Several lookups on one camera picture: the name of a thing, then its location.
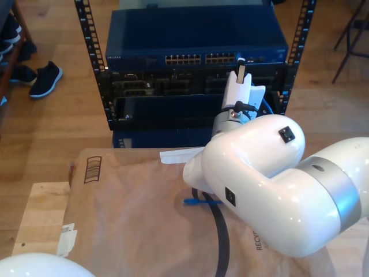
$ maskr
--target black rack rail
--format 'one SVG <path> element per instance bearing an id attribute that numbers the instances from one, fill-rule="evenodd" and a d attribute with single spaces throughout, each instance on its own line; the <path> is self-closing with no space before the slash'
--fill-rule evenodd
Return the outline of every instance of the black rack rail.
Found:
<path id="1" fill-rule="evenodd" d="M 272 104 L 273 112 L 276 114 L 282 114 L 284 115 L 287 109 L 287 105 L 289 102 L 289 98 L 291 96 L 293 84 L 295 82 L 295 78 L 298 72 L 298 68 L 300 65 L 300 61 L 302 58 L 304 46 L 306 44 L 307 35 L 310 29 L 311 20 L 315 11 L 317 0 L 303 0 L 302 8 L 299 14 L 299 20 L 295 31 L 295 36 L 293 38 L 291 52 L 288 57 L 288 60 L 286 64 L 275 67 L 273 70 L 275 70 L 275 75 L 273 76 L 273 80 L 270 76 L 267 77 L 260 77 L 258 75 L 254 75 L 252 70 L 249 70 L 250 73 L 253 74 L 253 82 L 258 85 L 258 80 L 260 81 L 259 84 L 264 84 L 263 82 L 270 80 L 271 84 L 270 86 L 267 86 L 267 93 L 265 98 L 267 102 Z M 116 86 L 116 83 L 114 82 L 119 81 L 119 77 L 123 75 L 127 76 L 128 73 L 120 73 L 118 76 L 115 76 L 113 72 L 110 72 L 104 64 L 104 60 L 101 53 L 101 48 L 99 44 L 99 40 L 96 33 L 95 23 L 92 17 L 92 11 L 91 6 L 89 3 L 89 0 L 74 0 L 78 18 L 80 20 L 82 32 L 84 35 L 84 39 L 86 42 L 88 54 L 90 57 L 91 65 L 95 74 L 96 82 L 99 88 L 101 101 L 103 102 L 107 120 L 109 123 L 109 127 L 111 130 L 119 130 L 121 129 L 121 123 L 123 121 L 126 121 L 126 119 L 129 119 L 128 114 L 121 114 L 121 111 L 116 111 L 116 107 L 122 105 L 122 99 L 118 99 L 116 103 L 114 102 L 114 97 L 112 91 L 114 90 L 114 87 Z M 268 65 L 262 65 L 259 67 L 255 67 L 253 70 L 256 72 L 261 72 L 263 70 L 262 67 L 265 67 L 265 69 L 268 67 Z M 137 72 L 137 75 L 142 76 L 143 78 L 147 77 L 150 79 L 151 73 L 143 73 L 143 72 Z M 203 88 L 202 86 L 197 86 L 197 89 L 207 89 L 207 92 L 204 92 L 205 94 L 212 94 L 212 91 L 210 91 L 209 88 Z M 140 91 L 135 90 L 135 92 L 129 92 L 129 96 L 142 96 L 147 91 L 151 91 L 148 89 L 148 87 L 142 86 L 142 89 Z M 175 92 L 182 93 L 183 95 L 187 94 L 186 89 L 177 89 Z M 261 107 L 260 109 L 263 114 L 269 113 L 268 110 L 265 107 Z"/>

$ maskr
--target white label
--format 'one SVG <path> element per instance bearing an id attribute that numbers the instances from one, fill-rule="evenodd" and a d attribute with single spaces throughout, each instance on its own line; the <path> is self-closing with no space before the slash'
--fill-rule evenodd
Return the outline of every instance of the white label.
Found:
<path id="1" fill-rule="evenodd" d="M 67 257 L 72 250 L 77 237 L 77 230 L 74 230 L 74 223 L 64 225 L 60 234 L 57 256 Z"/>

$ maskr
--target black sticker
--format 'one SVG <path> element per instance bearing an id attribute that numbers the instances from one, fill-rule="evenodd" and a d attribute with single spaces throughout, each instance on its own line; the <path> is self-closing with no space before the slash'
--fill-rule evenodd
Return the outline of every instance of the black sticker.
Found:
<path id="1" fill-rule="evenodd" d="M 225 187 L 225 198 L 233 205 L 236 206 L 236 196 L 230 189 Z"/>
<path id="2" fill-rule="evenodd" d="M 278 132 L 285 143 L 289 143 L 290 141 L 295 139 L 295 135 L 293 134 L 289 126 L 286 126 L 285 128 L 279 130 Z"/>

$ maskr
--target wooden table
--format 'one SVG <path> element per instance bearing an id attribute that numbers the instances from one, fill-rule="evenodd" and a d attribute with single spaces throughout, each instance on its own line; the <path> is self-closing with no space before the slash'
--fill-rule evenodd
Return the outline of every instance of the wooden table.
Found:
<path id="1" fill-rule="evenodd" d="M 68 182 L 33 184 L 13 254 L 56 254 L 69 196 Z M 362 219 L 327 246 L 338 277 L 362 276 L 369 221 Z"/>

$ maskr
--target wooden floor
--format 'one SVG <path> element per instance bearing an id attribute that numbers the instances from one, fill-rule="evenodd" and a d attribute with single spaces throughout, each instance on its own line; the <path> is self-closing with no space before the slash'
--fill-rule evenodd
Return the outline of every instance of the wooden floor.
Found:
<path id="1" fill-rule="evenodd" d="M 0 111 L 0 259 L 10 256 L 33 183 L 67 181 L 68 166 L 85 147 L 110 147 L 108 129 L 73 0 L 19 1 L 38 52 L 32 69 L 55 62 L 64 76 L 45 99 L 31 101 L 29 88 L 14 86 Z M 105 52 L 111 10 L 118 0 L 91 0 Z M 336 141 L 369 136 L 369 60 L 353 57 L 336 85 L 331 80 L 344 56 L 332 48 L 352 8 L 319 0 L 287 116 L 306 133 L 306 155 Z M 301 1 L 276 6 L 291 45 Z M 369 38 L 363 35 L 358 49 Z"/>

